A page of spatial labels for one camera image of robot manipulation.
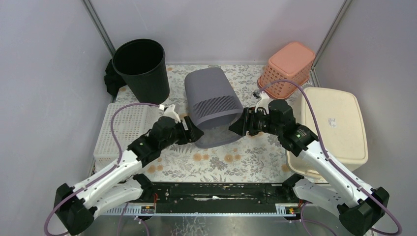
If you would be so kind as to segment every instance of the black trash can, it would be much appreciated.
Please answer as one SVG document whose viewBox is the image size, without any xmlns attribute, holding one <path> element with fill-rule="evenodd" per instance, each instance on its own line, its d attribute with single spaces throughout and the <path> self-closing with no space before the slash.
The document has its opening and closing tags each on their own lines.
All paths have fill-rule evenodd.
<svg viewBox="0 0 417 236">
<path fill-rule="evenodd" d="M 151 39 L 136 39 L 121 45 L 113 67 L 140 102 L 163 103 L 169 95 L 165 51 Z"/>
</svg>

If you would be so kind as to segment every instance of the wall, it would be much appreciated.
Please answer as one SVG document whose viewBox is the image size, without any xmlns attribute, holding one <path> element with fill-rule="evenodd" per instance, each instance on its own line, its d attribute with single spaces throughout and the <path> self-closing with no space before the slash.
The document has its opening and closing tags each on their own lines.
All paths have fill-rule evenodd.
<svg viewBox="0 0 417 236">
<path fill-rule="evenodd" d="M 0 55 L 0 235 L 44 235 L 56 188 L 88 175 L 110 54 L 81 1 L 2 0 Z"/>
<path fill-rule="evenodd" d="M 160 42 L 168 63 L 265 63 L 297 40 L 317 51 L 343 0 L 92 0 L 116 48 Z"/>
<path fill-rule="evenodd" d="M 388 208 L 417 235 L 417 1 L 354 1 L 317 66 L 323 87 L 360 104 L 369 161 L 356 174 L 390 193 Z M 395 232 L 385 216 L 377 227 Z"/>
</svg>

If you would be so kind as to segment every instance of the floral tablecloth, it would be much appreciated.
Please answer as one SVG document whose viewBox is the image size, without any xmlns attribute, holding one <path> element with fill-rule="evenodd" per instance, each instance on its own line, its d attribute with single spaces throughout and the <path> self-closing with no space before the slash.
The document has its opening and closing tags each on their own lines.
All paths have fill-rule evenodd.
<svg viewBox="0 0 417 236">
<path fill-rule="evenodd" d="M 188 113 L 184 78 L 195 70 L 220 67 L 229 79 L 243 107 L 255 106 L 252 96 L 262 65 L 169 65 L 171 93 L 164 104 L 176 104 L 181 117 Z M 312 86 L 307 82 L 303 87 Z M 297 91 L 288 103 L 300 95 Z M 138 102 L 128 86 L 120 88 L 116 103 Z M 286 164 L 286 152 L 275 136 L 260 133 L 220 147 L 199 149 L 193 144 L 171 146 L 144 169 L 151 181 L 178 182 L 276 182 L 292 175 Z"/>
</svg>

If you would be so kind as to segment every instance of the gray plastic container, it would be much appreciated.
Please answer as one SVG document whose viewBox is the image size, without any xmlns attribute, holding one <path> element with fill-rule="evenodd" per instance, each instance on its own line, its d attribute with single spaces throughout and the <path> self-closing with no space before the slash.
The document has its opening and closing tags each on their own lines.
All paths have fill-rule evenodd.
<svg viewBox="0 0 417 236">
<path fill-rule="evenodd" d="M 195 143 L 199 148 L 213 148 L 237 141 L 241 136 L 229 126 L 243 112 L 243 106 L 220 68 L 208 68 L 185 77 L 185 93 L 193 123 L 204 135 Z"/>
</svg>

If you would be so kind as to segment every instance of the pink laundry basket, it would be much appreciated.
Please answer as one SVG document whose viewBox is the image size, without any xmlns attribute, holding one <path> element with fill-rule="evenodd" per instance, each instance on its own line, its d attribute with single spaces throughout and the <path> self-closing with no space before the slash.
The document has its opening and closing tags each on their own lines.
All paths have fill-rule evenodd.
<svg viewBox="0 0 417 236">
<path fill-rule="evenodd" d="M 308 80 L 308 74 L 316 55 L 299 42 L 291 42 L 275 53 L 264 69 L 264 73 L 258 79 L 258 87 L 269 84 L 272 81 L 287 79 L 299 85 Z M 274 99 L 286 99 L 297 90 L 290 83 L 275 83 L 269 86 L 265 92 Z"/>
</svg>

